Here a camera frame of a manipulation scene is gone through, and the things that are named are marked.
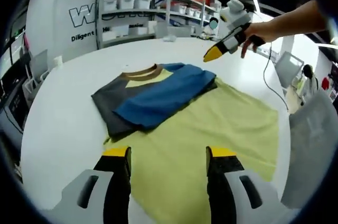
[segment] person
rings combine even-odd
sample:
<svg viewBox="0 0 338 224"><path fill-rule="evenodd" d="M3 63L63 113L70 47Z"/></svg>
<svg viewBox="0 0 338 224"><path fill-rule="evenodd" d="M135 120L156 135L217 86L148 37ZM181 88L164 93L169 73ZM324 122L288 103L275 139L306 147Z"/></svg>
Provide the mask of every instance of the person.
<svg viewBox="0 0 338 224"><path fill-rule="evenodd" d="M218 26L218 19L215 17L210 18L210 23L203 28L201 36L205 39L209 39L215 36L215 29Z"/></svg>
<svg viewBox="0 0 338 224"><path fill-rule="evenodd" d="M297 9L280 15L269 22L252 23L245 30L247 40L243 44L241 57L244 58L251 44L249 37L259 36L265 42L272 42L287 35L307 34L326 29L326 19L315 0Z"/></svg>
<svg viewBox="0 0 338 224"><path fill-rule="evenodd" d="M312 70L312 66L309 64L306 64L303 67L302 73L305 77L307 77L307 80L304 84L304 100L309 100L318 90L319 90L319 84L318 79L315 77L315 74Z"/></svg>

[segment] black cable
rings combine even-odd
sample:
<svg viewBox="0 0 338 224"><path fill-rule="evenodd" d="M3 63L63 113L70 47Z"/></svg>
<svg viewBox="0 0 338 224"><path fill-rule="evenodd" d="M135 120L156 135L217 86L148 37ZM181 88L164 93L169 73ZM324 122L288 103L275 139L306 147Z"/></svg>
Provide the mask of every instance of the black cable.
<svg viewBox="0 0 338 224"><path fill-rule="evenodd" d="M97 33L97 21L99 18L99 5L98 0L95 0L95 35L96 35L96 49L99 50L99 41L98 41L98 33Z"/></svg>
<svg viewBox="0 0 338 224"><path fill-rule="evenodd" d="M11 124L15 127L15 129L17 129L17 131L18 131L20 134L23 135L23 132L22 132L19 128L17 128L16 125L15 125L15 124L10 120L10 118L8 117L8 114L7 114L7 111L6 111L6 108L5 108L5 107L3 108L3 110L4 110L5 114L6 114L7 119L11 122Z"/></svg>
<svg viewBox="0 0 338 224"><path fill-rule="evenodd" d="M270 46L270 53L269 53L269 58L268 58L268 62L266 63L266 66L264 68L264 71L263 71L263 79L264 79L264 83L265 85L272 91L274 92L276 95L278 95L278 97L284 102L285 106L286 106L286 109L289 110L289 107L287 106L286 102L284 101L283 97L280 96L276 91L274 91L272 88L269 87L268 83L266 83L266 80L265 80L265 71L266 69L268 68L268 65L269 65L269 62L270 62L270 59L271 59L271 51L273 49L273 44L271 43L271 46Z"/></svg>

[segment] human hand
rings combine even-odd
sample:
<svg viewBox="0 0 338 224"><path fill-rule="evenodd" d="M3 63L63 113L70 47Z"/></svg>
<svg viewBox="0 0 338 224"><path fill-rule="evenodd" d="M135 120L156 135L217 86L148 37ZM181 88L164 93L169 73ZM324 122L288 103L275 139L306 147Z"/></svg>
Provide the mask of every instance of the human hand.
<svg viewBox="0 0 338 224"><path fill-rule="evenodd" d="M251 36L256 35L262 38L266 43L272 42L279 38L271 22L251 23L250 26L244 31L244 34L246 35L247 40L243 44L241 58L245 57L248 47L252 43L252 41L249 39ZM253 46L253 51L257 51L257 47L255 45Z"/></svg>

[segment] brown collar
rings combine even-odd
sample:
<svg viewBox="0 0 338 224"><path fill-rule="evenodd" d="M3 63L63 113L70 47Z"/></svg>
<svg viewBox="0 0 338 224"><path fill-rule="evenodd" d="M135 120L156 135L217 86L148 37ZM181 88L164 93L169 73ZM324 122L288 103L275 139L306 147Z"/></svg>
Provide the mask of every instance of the brown collar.
<svg viewBox="0 0 338 224"><path fill-rule="evenodd" d="M120 77L127 79L127 80L134 80L134 81L144 81L144 80L151 80L159 76L161 73L163 67L159 66L157 64L154 64L152 67L147 68L142 71L138 72L123 72L120 74Z"/></svg>

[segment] finger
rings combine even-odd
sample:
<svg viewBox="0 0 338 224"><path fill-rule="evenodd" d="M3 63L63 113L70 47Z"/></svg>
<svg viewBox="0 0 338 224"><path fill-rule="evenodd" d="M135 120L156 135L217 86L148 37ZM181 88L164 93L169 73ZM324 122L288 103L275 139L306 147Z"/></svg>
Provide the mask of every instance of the finger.
<svg viewBox="0 0 338 224"><path fill-rule="evenodd" d="M250 39L247 39L244 44L243 44L243 48L242 48L242 53L241 53L241 58L245 57L245 53L247 53L248 47L249 45L252 43L252 41Z"/></svg>

